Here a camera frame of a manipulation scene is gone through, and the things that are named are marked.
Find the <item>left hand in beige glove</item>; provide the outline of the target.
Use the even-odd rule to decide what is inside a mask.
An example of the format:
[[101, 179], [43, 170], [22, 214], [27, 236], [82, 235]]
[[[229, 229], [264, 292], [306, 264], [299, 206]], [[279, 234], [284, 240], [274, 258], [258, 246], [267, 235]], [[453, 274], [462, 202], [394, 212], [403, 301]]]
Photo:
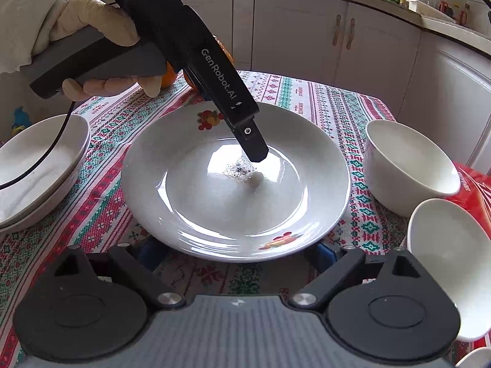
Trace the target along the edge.
[[[131, 47], [139, 41], [134, 22], [119, 8], [101, 0], [56, 0], [39, 30], [33, 54], [44, 51], [49, 42], [71, 36], [86, 26], [96, 28], [119, 46]], [[160, 93], [160, 76], [91, 79], [82, 85], [74, 79], [65, 79], [62, 90], [72, 101], [83, 102], [93, 96], [115, 96], [134, 83], [138, 83], [147, 96], [155, 97]]]

